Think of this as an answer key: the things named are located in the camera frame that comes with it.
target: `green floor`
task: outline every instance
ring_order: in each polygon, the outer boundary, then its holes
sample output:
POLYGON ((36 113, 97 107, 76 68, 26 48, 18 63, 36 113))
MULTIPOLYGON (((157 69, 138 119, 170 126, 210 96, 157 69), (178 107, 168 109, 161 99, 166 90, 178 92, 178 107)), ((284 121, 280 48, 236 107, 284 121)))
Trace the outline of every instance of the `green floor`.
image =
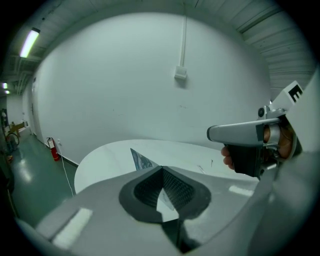
MULTIPOLYGON (((55 162, 50 150, 34 135, 21 142, 12 155, 13 202, 19 217, 35 227, 46 214, 72 197, 62 161, 55 162)), ((67 162, 64 166, 75 193, 77 168, 67 162)))

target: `door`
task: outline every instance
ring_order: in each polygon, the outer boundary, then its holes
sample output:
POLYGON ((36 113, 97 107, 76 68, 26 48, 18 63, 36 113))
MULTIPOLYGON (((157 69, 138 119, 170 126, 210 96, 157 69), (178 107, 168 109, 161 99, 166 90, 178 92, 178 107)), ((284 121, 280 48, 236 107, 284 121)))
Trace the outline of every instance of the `door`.
POLYGON ((38 111, 38 93, 39 93, 39 80, 36 77, 33 79, 32 84, 32 116, 34 121, 34 133, 39 141, 44 143, 44 138, 41 133, 40 122, 39 122, 39 111, 38 111))

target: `black grip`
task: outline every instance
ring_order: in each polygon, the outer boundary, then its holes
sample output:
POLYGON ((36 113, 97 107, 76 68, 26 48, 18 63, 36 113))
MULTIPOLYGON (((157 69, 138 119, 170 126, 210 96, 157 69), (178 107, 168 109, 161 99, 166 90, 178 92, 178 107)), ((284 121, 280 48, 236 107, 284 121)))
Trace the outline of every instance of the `black grip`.
POLYGON ((261 148, 225 144, 232 158, 234 171, 260 178, 261 148))

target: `ceiling panel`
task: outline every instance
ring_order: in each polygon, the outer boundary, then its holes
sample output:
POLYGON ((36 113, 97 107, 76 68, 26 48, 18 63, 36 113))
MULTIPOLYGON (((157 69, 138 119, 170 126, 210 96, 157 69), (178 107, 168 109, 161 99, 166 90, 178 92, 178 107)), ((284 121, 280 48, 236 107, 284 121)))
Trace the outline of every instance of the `ceiling panel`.
POLYGON ((243 33, 259 21, 279 12, 281 8, 274 1, 251 1, 230 21, 232 26, 243 33))

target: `white wall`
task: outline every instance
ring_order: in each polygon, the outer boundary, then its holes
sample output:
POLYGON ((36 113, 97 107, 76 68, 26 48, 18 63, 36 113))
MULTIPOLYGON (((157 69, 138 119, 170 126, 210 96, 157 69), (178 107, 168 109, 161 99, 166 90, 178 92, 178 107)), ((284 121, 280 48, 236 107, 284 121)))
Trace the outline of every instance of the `white wall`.
MULTIPOLYGON (((121 12, 117 8, 113 13, 121 12)), ((128 13, 93 23, 102 15, 58 39, 35 74, 42 136, 61 139, 72 161, 129 139, 217 147, 207 139, 208 127, 255 120, 258 108, 269 103, 267 65, 231 27, 209 16, 205 22, 188 18, 188 78, 181 83, 174 70, 183 16, 128 13)), ((188 15, 205 17, 193 10, 188 15)))
POLYGON ((6 111, 8 122, 14 122, 16 125, 23 120, 22 110, 22 96, 16 94, 9 94, 6 97, 6 111))

